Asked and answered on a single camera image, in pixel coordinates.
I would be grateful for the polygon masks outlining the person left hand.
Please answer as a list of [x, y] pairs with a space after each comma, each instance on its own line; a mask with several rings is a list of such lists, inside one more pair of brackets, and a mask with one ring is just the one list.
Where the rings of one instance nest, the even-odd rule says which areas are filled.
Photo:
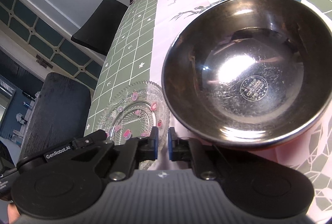
[[20, 218], [20, 213], [14, 203], [9, 203], [7, 206], [7, 214], [9, 218], [9, 224], [13, 224]]

